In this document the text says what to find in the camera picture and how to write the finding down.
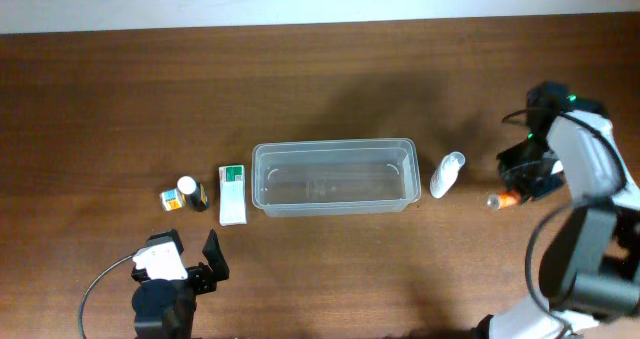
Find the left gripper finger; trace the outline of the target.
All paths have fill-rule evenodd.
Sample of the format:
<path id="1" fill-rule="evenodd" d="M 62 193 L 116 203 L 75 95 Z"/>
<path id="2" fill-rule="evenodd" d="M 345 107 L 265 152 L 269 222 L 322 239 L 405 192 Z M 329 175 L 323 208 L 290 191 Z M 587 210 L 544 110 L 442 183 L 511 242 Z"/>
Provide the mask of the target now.
<path id="1" fill-rule="evenodd" d="M 181 255 L 184 252 L 183 243 L 176 229 L 171 229 L 169 231 L 157 233 L 150 236 L 146 241 L 146 246 L 151 247 L 154 245 L 166 243 L 168 241 L 172 241 L 175 244 L 179 255 Z"/>
<path id="2" fill-rule="evenodd" d="M 217 233 L 214 230 L 209 232 L 202 254 L 207 259 L 213 281 L 220 282 L 229 279 L 230 270 L 222 254 Z"/>

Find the orange tablet tube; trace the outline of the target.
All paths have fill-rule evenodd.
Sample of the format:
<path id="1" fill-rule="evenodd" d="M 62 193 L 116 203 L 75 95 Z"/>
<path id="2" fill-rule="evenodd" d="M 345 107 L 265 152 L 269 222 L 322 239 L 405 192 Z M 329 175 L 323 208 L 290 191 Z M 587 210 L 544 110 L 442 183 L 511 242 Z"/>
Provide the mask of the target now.
<path id="1" fill-rule="evenodd" d="M 517 191 L 509 191 L 500 194 L 492 194 L 487 198 L 487 206 L 498 211 L 521 202 L 522 196 Z"/>

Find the dark bottle white cap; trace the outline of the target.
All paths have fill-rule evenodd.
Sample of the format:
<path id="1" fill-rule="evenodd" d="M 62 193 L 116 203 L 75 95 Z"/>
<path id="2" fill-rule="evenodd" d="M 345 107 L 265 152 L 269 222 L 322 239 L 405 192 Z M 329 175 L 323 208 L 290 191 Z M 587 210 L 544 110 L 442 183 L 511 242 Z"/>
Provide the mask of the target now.
<path id="1" fill-rule="evenodd" d="M 205 211 L 208 204 L 208 196 L 204 186 L 191 176 L 182 176 L 177 181 L 177 189 L 184 196 L 186 204 L 196 212 Z"/>

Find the white green medicine box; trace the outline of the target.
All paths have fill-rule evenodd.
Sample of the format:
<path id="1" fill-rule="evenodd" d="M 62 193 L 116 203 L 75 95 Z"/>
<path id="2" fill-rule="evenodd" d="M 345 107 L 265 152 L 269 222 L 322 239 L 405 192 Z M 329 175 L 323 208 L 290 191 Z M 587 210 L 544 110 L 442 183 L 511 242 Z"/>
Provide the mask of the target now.
<path id="1" fill-rule="evenodd" d="M 222 226 L 247 223 L 246 180 L 243 165 L 219 168 L 220 214 Z"/>

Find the white spray bottle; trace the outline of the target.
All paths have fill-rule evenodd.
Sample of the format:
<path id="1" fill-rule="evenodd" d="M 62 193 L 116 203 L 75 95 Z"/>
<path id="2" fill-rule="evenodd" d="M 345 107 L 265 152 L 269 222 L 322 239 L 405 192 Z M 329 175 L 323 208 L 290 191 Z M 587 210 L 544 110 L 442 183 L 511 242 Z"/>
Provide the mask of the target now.
<path id="1" fill-rule="evenodd" d="M 446 155 L 430 179 L 430 193 L 436 198 L 442 198 L 456 182 L 461 168 L 466 162 L 465 156 L 460 152 L 452 152 Z"/>

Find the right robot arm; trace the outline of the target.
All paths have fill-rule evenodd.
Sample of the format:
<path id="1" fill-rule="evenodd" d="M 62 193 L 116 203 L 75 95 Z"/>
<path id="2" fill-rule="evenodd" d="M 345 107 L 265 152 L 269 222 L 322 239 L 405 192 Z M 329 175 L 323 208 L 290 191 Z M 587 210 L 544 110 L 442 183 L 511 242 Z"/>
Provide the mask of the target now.
<path id="1" fill-rule="evenodd" d="M 474 338 L 578 338 L 585 329 L 639 315 L 639 188 L 619 153 L 604 105 L 543 82 L 521 110 L 528 137 L 497 155 L 516 204 L 567 186 L 569 203 L 533 229 L 527 296 L 486 316 Z"/>

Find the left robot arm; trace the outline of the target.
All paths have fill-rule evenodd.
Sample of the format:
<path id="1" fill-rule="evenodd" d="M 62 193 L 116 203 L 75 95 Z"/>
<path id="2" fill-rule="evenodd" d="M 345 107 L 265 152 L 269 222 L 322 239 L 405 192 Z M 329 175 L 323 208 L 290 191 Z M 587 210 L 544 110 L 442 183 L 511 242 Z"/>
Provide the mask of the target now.
<path id="1" fill-rule="evenodd" d="M 139 283 L 133 294 L 134 329 L 138 338 L 189 338 L 199 295 L 214 292 L 229 278 L 218 236 L 211 231 L 202 249 L 204 263 L 186 267 L 178 232 L 149 237 L 133 256 L 131 277 Z"/>

